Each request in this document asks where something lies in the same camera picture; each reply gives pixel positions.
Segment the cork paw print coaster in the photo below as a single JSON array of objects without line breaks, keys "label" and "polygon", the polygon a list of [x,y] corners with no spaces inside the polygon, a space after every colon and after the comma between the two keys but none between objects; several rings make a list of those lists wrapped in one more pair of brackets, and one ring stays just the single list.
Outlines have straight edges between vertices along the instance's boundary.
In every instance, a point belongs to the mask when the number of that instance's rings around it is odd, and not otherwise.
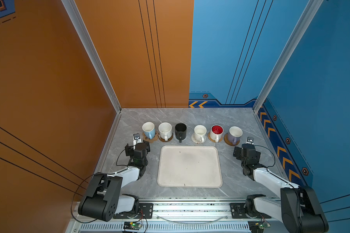
[{"label": "cork paw print coaster", "polygon": [[142,135],[143,135],[143,141],[147,141],[149,143],[153,143],[158,140],[158,133],[155,133],[152,139],[148,138],[144,133],[142,133]]}]

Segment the light blue mug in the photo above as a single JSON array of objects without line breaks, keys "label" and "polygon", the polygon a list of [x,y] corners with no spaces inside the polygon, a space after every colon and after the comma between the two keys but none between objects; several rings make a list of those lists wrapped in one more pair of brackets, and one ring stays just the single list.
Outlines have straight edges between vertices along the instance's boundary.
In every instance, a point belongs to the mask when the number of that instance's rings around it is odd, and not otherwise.
[{"label": "light blue mug", "polygon": [[155,131],[155,125],[152,122],[146,122],[142,125],[142,130],[144,132],[144,135],[152,140],[155,137],[156,131]]}]

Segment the lavender mug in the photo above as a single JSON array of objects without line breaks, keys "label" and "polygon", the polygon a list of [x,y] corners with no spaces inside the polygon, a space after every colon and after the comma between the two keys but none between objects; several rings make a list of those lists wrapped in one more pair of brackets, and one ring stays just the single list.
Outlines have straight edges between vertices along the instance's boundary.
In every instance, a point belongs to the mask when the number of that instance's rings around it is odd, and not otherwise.
[{"label": "lavender mug", "polygon": [[240,142],[241,136],[243,135],[243,131],[241,128],[237,126],[232,126],[229,129],[229,132],[227,134],[228,142],[231,145],[237,145]]}]

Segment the glossy brown round coaster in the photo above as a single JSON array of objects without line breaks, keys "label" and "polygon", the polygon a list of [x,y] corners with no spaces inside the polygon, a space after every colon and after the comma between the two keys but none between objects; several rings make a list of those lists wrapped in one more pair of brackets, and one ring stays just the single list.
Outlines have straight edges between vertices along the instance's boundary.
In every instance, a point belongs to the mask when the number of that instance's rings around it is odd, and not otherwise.
[{"label": "glossy brown round coaster", "polygon": [[161,141],[161,142],[170,142],[172,139],[174,138],[174,135],[172,135],[170,138],[168,138],[167,140],[165,140],[165,139],[163,139],[163,138],[161,138],[161,136],[160,135],[158,135],[158,139]]}]

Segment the red inside white mug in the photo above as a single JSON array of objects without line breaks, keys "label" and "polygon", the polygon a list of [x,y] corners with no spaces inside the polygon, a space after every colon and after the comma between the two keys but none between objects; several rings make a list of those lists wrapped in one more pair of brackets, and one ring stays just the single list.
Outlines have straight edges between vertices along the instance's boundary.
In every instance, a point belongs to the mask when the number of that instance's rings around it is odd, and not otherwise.
[{"label": "red inside white mug", "polygon": [[211,127],[210,136],[212,139],[218,141],[219,139],[217,139],[217,137],[219,137],[219,138],[223,137],[223,132],[224,132],[224,129],[222,126],[213,125]]}]

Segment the tan rattan woven coaster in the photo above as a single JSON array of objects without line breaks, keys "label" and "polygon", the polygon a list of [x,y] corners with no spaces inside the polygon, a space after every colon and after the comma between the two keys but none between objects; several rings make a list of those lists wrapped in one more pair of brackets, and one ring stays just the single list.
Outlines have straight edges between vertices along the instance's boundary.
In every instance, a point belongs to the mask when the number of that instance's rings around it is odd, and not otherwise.
[{"label": "tan rattan woven coaster", "polygon": [[214,139],[211,138],[210,132],[209,132],[209,133],[208,133],[208,139],[209,139],[211,142],[213,142],[213,143],[219,143],[219,142],[221,142],[221,141],[223,140],[223,137],[221,137],[221,138],[217,137],[217,139],[219,139],[219,140],[216,141],[216,140],[214,140]]}]

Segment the black mug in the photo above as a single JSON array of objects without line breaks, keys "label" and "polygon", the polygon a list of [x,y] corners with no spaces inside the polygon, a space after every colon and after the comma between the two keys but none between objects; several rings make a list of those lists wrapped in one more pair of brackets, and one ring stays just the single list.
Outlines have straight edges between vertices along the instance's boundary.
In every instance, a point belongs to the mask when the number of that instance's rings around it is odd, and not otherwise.
[{"label": "black mug", "polygon": [[176,139],[181,143],[187,137],[187,126],[184,123],[178,123],[175,126]]}]

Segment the white woven rope coaster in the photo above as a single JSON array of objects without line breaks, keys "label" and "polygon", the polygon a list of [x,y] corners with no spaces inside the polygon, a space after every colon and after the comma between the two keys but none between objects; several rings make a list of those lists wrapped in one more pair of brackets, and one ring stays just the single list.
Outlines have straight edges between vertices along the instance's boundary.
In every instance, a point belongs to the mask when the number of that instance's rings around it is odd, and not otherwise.
[{"label": "white woven rope coaster", "polygon": [[196,144],[203,144],[206,141],[204,136],[198,137],[195,134],[191,136],[191,139]]}]

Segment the plain brown cork coaster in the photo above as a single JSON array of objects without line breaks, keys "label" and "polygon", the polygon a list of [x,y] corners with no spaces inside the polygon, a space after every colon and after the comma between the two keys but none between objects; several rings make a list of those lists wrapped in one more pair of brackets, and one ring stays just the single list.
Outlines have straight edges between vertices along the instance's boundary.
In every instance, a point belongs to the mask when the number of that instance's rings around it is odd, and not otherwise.
[{"label": "plain brown cork coaster", "polygon": [[224,139],[224,142],[227,143],[229,146],[237,146],[237,145],[240,143],[240,140],[238,140],[238,141],[236,142],[236,144],[231,143],[231,142],[228,140],[228,134],[225,134],[224,137],[223,137],[223,139]]}]

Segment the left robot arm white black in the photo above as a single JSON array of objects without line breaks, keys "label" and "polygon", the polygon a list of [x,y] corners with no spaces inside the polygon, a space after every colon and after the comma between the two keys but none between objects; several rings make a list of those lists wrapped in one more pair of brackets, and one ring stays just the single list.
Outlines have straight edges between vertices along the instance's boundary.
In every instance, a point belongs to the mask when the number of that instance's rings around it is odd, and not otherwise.
[{"label": "left robot arm white black", "polygon": [[125,169],[113,173],[95,173],[91,176],[87,190],[78,206],[78,214],[93,219],[110,221],[116,214],[136,217],[139,214],[139,198],[121,195],[121,188],[139,180],[148,165],[150,152],[148,141],[126,145],[125,153],[130,157]]}]

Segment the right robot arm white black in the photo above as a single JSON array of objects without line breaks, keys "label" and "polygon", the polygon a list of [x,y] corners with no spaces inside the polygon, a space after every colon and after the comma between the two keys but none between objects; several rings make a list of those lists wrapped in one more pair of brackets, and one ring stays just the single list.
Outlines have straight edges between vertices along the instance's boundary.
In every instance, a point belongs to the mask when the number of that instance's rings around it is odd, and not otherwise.
[{"label": "right robot arm white black", "polygon": [[328,232],[328,221],[311,187],[281,178],[260,164],[261,153],[252,143],[235,147],[233,156],[241,161],[245,176],[264,185],[280,198],[275,201],[262,194],[247,196],[245,212],[248,217],[270,216],[283,223],[290,233]]}]

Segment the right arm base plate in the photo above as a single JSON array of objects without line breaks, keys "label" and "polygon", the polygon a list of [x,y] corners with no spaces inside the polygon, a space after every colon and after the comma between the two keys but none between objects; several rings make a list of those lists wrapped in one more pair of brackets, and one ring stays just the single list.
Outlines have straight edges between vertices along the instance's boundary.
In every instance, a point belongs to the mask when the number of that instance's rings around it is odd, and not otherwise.
[{"label": "right arm base plate", "polygon": [[245,203],[230,203],[229,205],[230,205],[230,211],[233,219],[238,219],[238,218],[261,219],[262,217],[271,219],[271,217],[266,214],[250,216],[246,210]]}]

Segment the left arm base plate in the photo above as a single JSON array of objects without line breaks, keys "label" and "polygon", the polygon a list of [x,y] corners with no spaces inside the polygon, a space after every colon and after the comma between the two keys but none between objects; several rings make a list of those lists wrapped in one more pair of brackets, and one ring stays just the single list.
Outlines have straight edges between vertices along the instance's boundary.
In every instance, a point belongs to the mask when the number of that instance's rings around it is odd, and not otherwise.
[{"label": "left arm base plate", "polygon": [[152,203],[139,203],[138,210],[135,209],[130,212],[121,212],[113,216],[114,219],[139,219],[142,215],[151,219],[153,215],[153,204]]}]

